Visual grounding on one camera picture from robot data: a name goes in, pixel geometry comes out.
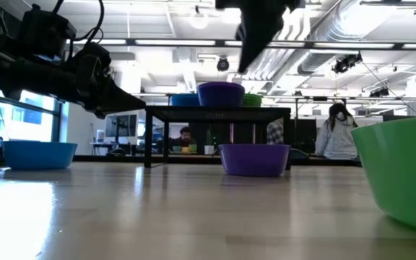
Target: purple bowl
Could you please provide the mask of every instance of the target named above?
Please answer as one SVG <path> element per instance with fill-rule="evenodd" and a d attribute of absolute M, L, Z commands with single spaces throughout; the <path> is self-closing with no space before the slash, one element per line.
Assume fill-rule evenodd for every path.
<path fill-rule="evenodd" d="M 197 87 L 200 105 L 241 107 L 245 88 L 230 82 L 208 82 Z"/>
<path fill-rule="evenodd" d="M 222 144 L 222 166 L 233 176 L 280 176 L 290 148 L 284 144 Z"/>

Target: ceiling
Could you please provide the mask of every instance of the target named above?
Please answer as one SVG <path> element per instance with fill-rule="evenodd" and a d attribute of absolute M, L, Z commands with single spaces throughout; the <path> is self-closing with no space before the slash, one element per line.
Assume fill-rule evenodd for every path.
<path fill-rule="evenodd" d="M 0 5 L 14 16 L 22 18 L 31 4 L 38 4 L 42 9 L 51 10 L 55 2 L 54 0 L 0 0 Z M 213 8 L 213 0 L 104 0 L 104 2 L 105 19 L 101 27 L 104 38 L 233 39 L 240 18 L 238 10 L 217 11 Z M 311 28 L 315 27 L 313 29 L 318 30 L 322 26 L 317 25 L 319 19 L 336 2 L 336 0 L 309 0 L 305 11 L 287 14 L 285 24 L 289 29 L 288 33 L 284 32 L 277 37 L 303 40 L 308 36 Z M 196 4 L 200 6 L 200 12 L 206 16 L 205 18 L 195 15 Z M 383 8 L 380 6 L 364 8 L 366 7 L 370 8 L 370 12 L 374 12 L 373 17 L 380 8 Z M 360 40 L 416 41 L 415 11 L 416 6 L 390 8 L 386 19 L 374 25 L 372 30 Z M 59 11 L 60 15 L 76 27 L 77 35 L 84 35 L 96 26 L 99 13 L 97 0 L 65 0 Z M 352 11 L 347 21 L 362 19 L 369 23 L 374 19 L 367 15 L 363 17 L 358 15 L 362 14 Z M 358 27 L 362 25 L 356 23 L 351 26 L 354 30 L 359 30 Z M 371 89 L 381 86 L 376 84 L 380 79 L 387 79 L 390 88 L 398 95 L 402 95 L 407 86 L 406 79 L 415 76 L 416 73 L 416 51 L 362 51 L 364 63 L 372 72 L 364 65 L 358 64 L 346 74 L 335 75 L 331 72 L 333 58 L 320 66 L 312 75 L 298 75 L 296 70 L 283 69 L 290 64 L 289 59 L 293 56 L 293 51 L 270 50 L 260 56 L 251 67 L 249 74 L 242 78 L 235 75 L 239 48 L 190 48 L 190 64 L 180 62 L 181 57 L 178 51 L 175 52 L 177 48 L 108 47 L 108 49 L 118 56 L 129 52 L 135 54 L 133 62 L 137 64 L 138 73 L 135 71 L 134 73 L 142 78 L 142 89 L 145 92 L 175 90 L 184 92 L 190 90 L 184 87 L 190 81 L 194 81 L 197 85 L 208 81 L 233 80 L 246 87 L 248 85 L 248 91 L 263 95 L 291 95 L 295 90 L 302 90 L 304 95 L 367 96 Z M 216 65 L 220 56 L 227 56 L 230 62 L 228 71 L 218 72 Z"/>

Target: table surface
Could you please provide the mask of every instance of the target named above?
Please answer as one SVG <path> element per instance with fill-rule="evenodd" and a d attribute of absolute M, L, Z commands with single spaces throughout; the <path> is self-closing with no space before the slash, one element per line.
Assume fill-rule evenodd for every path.
<path fill-rule="evenodd" d="M 221 165 L 0 171 L 0 259 L 416 260 L 362 168 L 242 178 Z"/>
<path fill-rule="evenodd" d="M 161 121 L 169 122 L 243 122 L 267 124 L 278 118 L 290 116 L 289 108 L 221 108 L 221 107 L 180 107 L 149 105 L 145 108 Z"/>

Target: blue bowl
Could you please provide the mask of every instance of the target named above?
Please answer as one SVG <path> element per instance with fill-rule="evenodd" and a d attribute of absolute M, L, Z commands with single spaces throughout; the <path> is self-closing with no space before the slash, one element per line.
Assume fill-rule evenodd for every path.
<path fill-rule="evenodd" d="M 170 105 L 200 106 L 197 94 L 177 94 L 170 97 Z"/>
<path fill-rule="evenodd" d="M 208 82 L 197 87 L 200 105 L 241 107 L 245 88 L 230 82 Z"/>
<path fill-rule="evenodd" d="M 77 144 L 60 142 L 7 141 L 4 161 L 12 170 L 52 170 L 70 166 Z"/>

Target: woman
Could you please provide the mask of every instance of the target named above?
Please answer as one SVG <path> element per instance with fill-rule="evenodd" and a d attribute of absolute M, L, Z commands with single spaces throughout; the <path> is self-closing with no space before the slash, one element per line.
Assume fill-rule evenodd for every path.
<path fill-rule="evenodd" d="M 316 155 L 333 160 L 349 160 L 358 156 L 351 131 L 358 127 L 346 107 L 337 103 L 329 109 L 316 140 Z"/>

